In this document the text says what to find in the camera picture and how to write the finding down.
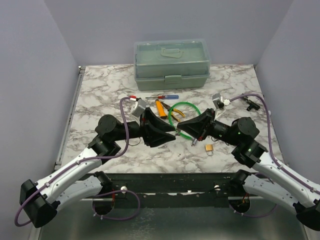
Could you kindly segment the silver key bunch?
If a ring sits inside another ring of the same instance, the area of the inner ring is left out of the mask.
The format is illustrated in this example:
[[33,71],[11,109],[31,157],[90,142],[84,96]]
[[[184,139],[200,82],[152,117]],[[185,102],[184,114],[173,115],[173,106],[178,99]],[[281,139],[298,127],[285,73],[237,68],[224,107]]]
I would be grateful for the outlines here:
[[180,129],[176,128],[176,129],[175,129],[175,136],[179,136],[179,135],[180,135],[180,132],[181,132]]

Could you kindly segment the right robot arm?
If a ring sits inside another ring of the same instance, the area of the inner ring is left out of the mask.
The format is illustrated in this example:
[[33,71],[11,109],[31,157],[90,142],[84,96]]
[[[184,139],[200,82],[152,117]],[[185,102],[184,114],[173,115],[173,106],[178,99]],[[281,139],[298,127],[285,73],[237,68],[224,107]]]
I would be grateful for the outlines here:
[[306,227],[320,229],[320,186],[303,177],[287,165],[277,161],[270,150],[255,140],[259,134],[250,117],[241,117],[231,125],[215,119],[215,111],[208,108],[201,115],[180,122],[178,129],[198,141],[210,136],[234,146],[232,155],[242,165],[271,178],[274,184],[262,183],[246,173],[230,183],[230,191],[241,196],[245,192],[261,196],[293,212]]

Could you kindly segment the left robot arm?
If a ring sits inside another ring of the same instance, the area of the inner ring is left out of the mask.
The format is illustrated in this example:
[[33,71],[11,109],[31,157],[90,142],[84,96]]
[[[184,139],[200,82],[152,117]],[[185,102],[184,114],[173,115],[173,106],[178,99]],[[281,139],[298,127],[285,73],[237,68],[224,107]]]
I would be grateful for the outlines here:
[[142,138],[151,148],[174,141],[173,126],[157,117],[147,107],[139,121],[120,122],[113,115],[103,115],[95,128],[97,135],[88,146],[68,164],[34,182],[26,180],[20,187],[20,211],[24,211],[35,228],[49,223],[68,204],[98,195],[107,197],[112,183],[102,172],[81,181],[88,172],[110,159],[120,157],[124,150],[117,141]]

